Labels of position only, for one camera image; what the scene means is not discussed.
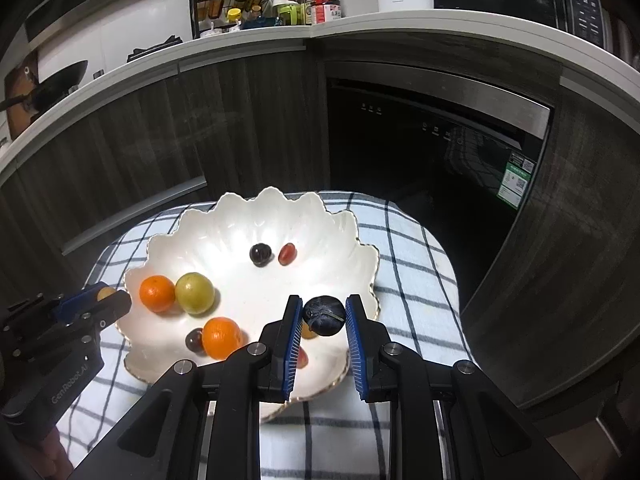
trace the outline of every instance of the human hand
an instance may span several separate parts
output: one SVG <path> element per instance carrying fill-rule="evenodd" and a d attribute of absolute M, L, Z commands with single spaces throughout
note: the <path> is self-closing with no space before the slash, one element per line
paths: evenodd
<path fill-rule="evenodd" d="M 66 480 L 74 470 L 55 426 L 37 447 L 20 443 L 20 448 L 31 467 L 43 478 Z"/>

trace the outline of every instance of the energy label sticker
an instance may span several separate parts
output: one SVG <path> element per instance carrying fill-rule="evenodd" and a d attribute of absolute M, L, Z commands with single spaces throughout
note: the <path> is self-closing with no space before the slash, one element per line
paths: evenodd
<path fill-rule="evenodd" d="M 498 197 L 517 209 L 530 178 L 531 175 L 529 173 L 507 162 L 502 184 L 498 190 Z"/>

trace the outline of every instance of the tablecloth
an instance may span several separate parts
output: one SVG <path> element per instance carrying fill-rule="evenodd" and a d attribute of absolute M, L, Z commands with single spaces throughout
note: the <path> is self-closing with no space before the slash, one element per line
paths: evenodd
<path fill-rule="evenodd" d="M 391 202 L 354 192 L 320 195 L 330 212 L 353 211 L 360 240 L 380 251 L 374 291 L 381 305 L 379 321 L 392 340 L 415 349 L 424 359 L 447 365 L 471 359 L 460 330 L 454 271 L 433 235 Z M 187 208 L 213 206 L 207 202 L 174 207 L 140 222 L 105 248 L 87 284 L 103 281 L 122 288 L 126 270 L 145 261 L 146 242 L 152 235 L 172 232 Z M 75 465 L 148 388 L 125 370 L 129 346 L 115 327 L 102 332 L 100 346 L 104 368 L 58 423 Z M 440 421 L 437 410 L 436 418 Z M 333 390 L 292 404 L 261 425 L 262 478 L 386 479 L 389 427 L 388 403 L 360 401 L 349 373 Z M 206 457 L 200 461 L 202 477 Z"/>

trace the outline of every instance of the frying pan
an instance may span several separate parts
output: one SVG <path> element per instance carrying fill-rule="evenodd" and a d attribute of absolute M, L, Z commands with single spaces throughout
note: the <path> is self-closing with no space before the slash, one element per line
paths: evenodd
<path fill-rule="evenodd" d="M 27 110 L 45 112 L 64 97 L 72 86 L 80 83 L 88 63 L 87 60 L 73 63 L 47 77 L 28 94 L 18 95 L 0 102 L 0 112 L 20 103 L 24 103 L 23 106 Z"/>

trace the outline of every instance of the white countertop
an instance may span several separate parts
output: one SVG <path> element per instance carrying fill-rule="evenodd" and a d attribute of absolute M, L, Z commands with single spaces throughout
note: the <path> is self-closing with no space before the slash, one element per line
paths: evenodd
<path fill-rule="evenodd" d="M 229 47 L 235 50 L 237 47 L 244 46 L 249 49 L 247 52 L 250 52 L 252 44 L 255 44 L 256 48 L 258 44 L 260 48 L 264 48 L 264 42 L 306 40 L 372 30 L 450 32 L 520 46 L 559 60 L 568 68 L 579 68 L 600 76 L 633 104 L 640 106 L 640 73 L 594 44 L 555 28 L 511 16 L 472 10 L 377 12 L 311 27 L 259 28 L 201 38 L 127 63 L 78 89 L 29 126 L 11 145 L 2 150 L 0 174 L 6 173 L 5 170 L 10 168 L 12 162 L 27 146 L 44 133 L 50 133 L 52 128 L 60 127 L 62 119 L 68 120 L 74 108 L 88 99 L 99 96 L 116 84 L 126 84 L 127 80 L 133 80 L 136 76 L 160 70 L 163 66 L 175 65 L 180 60 L 203 56 L 207 52 L 213 53 Z"/>

